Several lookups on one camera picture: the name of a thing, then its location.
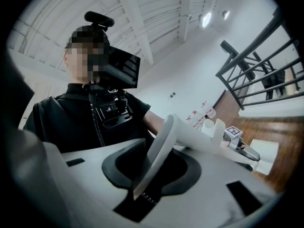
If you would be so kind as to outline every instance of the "white ceiling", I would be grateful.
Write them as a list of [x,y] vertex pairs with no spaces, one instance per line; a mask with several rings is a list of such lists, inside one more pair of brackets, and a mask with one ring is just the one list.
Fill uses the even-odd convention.
[[107,35],[112,46],[135,54],[142,63],[155,57],[174,40],[185,41],[198,27],[199,14],[214,11],[218,0],[33,0],[16,21],[8,47],[18,64],[35,64],[66,74],[64,47],[71,33],[90,24],[87,11],[115,20]]

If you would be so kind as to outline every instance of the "man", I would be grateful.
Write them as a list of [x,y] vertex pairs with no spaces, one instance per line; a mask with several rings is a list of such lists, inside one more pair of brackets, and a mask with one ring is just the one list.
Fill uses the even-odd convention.
[[[72,77],[66,94],[88,95],[83,88],[88,84],[87,55],[106,54],[109,45],[106,34],[92,26],[73,32],[64,54],[64,62]],[[148,130],[156,135],[164,120],[150,111],[150,105],[132,94],[126,93],[126,98],[133,111],[133,119],[112,129],[105,129],[99,121],[103,141],[107,146],[145,138],[147,147],[150,147],[153,138]],[[88,101],[49,97],[34,105],[24,129],[35,133],[41,141],[55,144],[60,152],[101,147]]]

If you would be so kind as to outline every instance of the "bottle with red label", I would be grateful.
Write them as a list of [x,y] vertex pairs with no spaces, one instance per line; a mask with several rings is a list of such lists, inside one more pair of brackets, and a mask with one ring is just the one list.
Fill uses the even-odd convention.
[[198,123],[198,130],[201,130],[204,124],[204,121],[206,120],[205,115],[203,115],[200,112],[193,111],[193,118]]
[[195,129],[197,129],[199,127],[199,123],[194,118],[192,118],[191,116],[188,116],[186,121],[187,121],[188,124],[190,124]]
[[217,114],[212,106],[207,103],[207,101],[205,101],[201,107],[203,108],[203,113],[205,113],[209,118],[213,118]]

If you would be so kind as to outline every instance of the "cable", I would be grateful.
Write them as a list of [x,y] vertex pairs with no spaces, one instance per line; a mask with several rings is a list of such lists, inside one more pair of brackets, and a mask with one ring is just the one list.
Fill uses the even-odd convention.
[[89,101],[90,101],[90,106],[91,106],[91,113],[92,113],[92,117],[93,117],[94,127],[95,127],[95,130],[96,130],[97,136],[98,136],[98,140],[101,144],[101,147],[104,147],[105,146],[104,140],[103,140],[103,137],[101,135],[101,132],[100,132],[100,129],[99,129],[99,126],[98,126],[97,117],[96,117],[96,107],[95,107],[96,98],[97,98],[97,93],[96,92],[94,92],[94,93],[89,92]]

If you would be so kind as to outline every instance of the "wooden floor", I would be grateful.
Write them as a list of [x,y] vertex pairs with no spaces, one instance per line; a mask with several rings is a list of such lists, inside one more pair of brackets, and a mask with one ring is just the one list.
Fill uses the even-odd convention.
[[253,139],[279,143],[278,154],[269,175],[252,172],[265,181],[276,192],[282,192],[292,175],[304,146],[304,117],[239,118],[240,110],[229,91],[215,108],[217,118],[226,127],[235,126],[242,130],[244,142],[250,145]]

